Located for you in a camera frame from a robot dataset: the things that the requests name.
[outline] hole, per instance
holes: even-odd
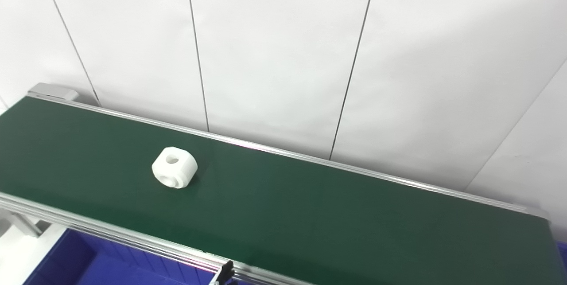
[[[179,159],[178,159],[176,156],[172,155],[172,154],[166,156],[166,162],[169,163],[169,164],[177,163],[178,160],[179,160]]]
[[[176,181],[173,178],[170,178],[168,176],[160,176],[159,180],[164,185],[169,186],[169,187],[174,187],[176,185]]]

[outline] metal bracket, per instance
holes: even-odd
[[[47,97],[55,97],[67,101],[76,101],[79,93],[75,90],[67,89],[65,87],[48,85],[47,83],[37,83],[30,91],[31,94],[45,95]]]
[[[12,223],[12,225],[27,236],[40,237],[43,234],[43,231],[39,227],[21,214],[8,212],[0,208],[0,218],[8,220],[8,222]]]

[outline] panel seam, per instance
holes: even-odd
[[[557,69],[557,71],[555,71],[555,73],[553,73],[553,75],[551,75],[551,77],[549,78],[549,80],[547,80],[547,83],[541,88],[541,91],[539,91],[539,93],[536,95],[535,99],[533,99],[533,101],[528,105],[527,109],[524,111],[524,113],[518,118],[518,120],[516,120],[516,122],[514,123],[514,125],[510,128],[510,131],[508,131],[508,133],[504,136],[504,138],[502,139],[502,141],[498,144],[498,146],[496,147],[496,149],[494,151],[492,151],[492,153],[490,154],[490,156],[486,159],[486,161],[484,162],[484,164],[482,164],[482,166],[479,168],[479,170],[476,172],[476,174],[472,177],[472,179],[470,179],[470,181],[468,182],[468,184],[466,185],[466,187],[464,188],[463,191],[468,190],[469,186],[472,184],[472,182],[474,182],[474,180],[476,179],[476,177],[478,176],[478,174],[480,173],[480,171],[482,171],[484,169],[484,167],[486,166],[486,164],[488,164],[488,161],[490,161],[490,159],[494,156],[494,154],[496,154],[496,151],[498,151],[500,149],[500,146],[502,146],[502,144],[504,143],[504,141],[506,141],[506,139],[510,136],[510,134],[512,133],[512,131],[514,131],[514,129],[516,128],[516,126],[518,125],[518,123],[520,123],[520,121],[524,118],[524,116],[528,113],[528,111],[530,111],[532,105],[539,99],[539,97],[541,96],[541,94],[543,93],[543,91],[545,91],[545,89],[547,89],[547,87],[549,86],[549,84],[551,83],[551,81],[555,78],[555,76],[557,75],[557,73],[559,73],[559,71],[561,70],[561,68],[567,63],[567,58],[565,58],[565,60],[563,60],[563,64],[559,66],[559,69]]]
[[[2,97],[0,97],[0,103],[2,103],[6,109],[9,109],[8,104],[6,103],[6,101],[4,101],[4,99],[2,99]]]
[[[93,90],[93,94],[95,95],[95,99],[97,100],[99,107],[102,107],[101,100],[99,99],[99,96],[97,95],[97,91],[95,91],[95,87],[93,85],[93,82],[91,81],[91,77],[89,76],[89,73],[87,73],[87,69],[85,68],[85,64],[83,63],[83,59],[81,58],[81,55],[79,55],[79,50],[77,50],[77,45],[75,45],[75,41],[73,41],[73,37],[71,37],[71,33],[69,32],[69,28],[67,27],[67,24],[65,23],[65,19],[63,19],[63,14],[61,14],[61,10],[59,9],[57,2],[55,0],[52,0],[52,1],[53,1],[53,4],[55,5],[55,9],[57,10],[57,14],[59,14],[59,18],[61,18],[61,22],[63,23],[63,27],[65,27],[65,31],[67,32],[67,36],[69,36],[69,40],[71,41],[71,45],[73,45],[73,49],[75,50],[75,54],[77,54],[77,58],[79,59],[79,62],[81,63],[81,67],[83,68],[83,71],[85,72],[85,76],[87,77],[87,81],[89,81],[89,85],[91,85],[91,89]]]
[[[364,32],[364,25],[366,24],[366,17],[368,16],[368,9],[370,8],[370,1],[371,0],[368,0],[368,2],[366,4],[366,10],[364,12],[364,17],[362,19],[362,27],[360,28],[360,34],[358,35],[358,42],[356,44],[356,50],[354,51],[353,64],[350,67],[349,79],[346,83],[345,95],[342,99],[341,112],[338,114],[337,128],[334,132],[333,144],[330,147],[329,160],[333,157],[334,144],[337,142],[338,128],[341,125],[342,113],[345,109],[346,97],[348,96],[348,93],[349,93],[350,81],[352,80],[352,77],[353,77],[354,65],[356,63],[356,58],[357,58],[357,55],[358,55],[358,49],[360,48],[360,41],[362,39],[362,33]]]
[[[205,85],[203,83],[203,73],[201,70],[201,56],[199,55],[199,46],[197,43],[197,29],[195,28],[195,16],[193,15],[193,1],[189,0],[189,8],[191,10],[191,24],[193,25],[193,37],[195,39],[195,52],[197,53],[197,66],[199,68],[199,78],[201,79],[201,93],[203,94],[203,107],[205,109],[205,122],[207,124],[207,132],[209,128],[209,114],[207,113],[207,103],[205,100]]]

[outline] white plastic part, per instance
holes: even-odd
[[[170,146],[159,154],[151,170],[164,186],[184,188],[197,171],[197,162],[189,152]]]

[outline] blue plastic crate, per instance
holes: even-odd
[[[24,285],[208,285],[212,278],[190,265],[67,230]]]

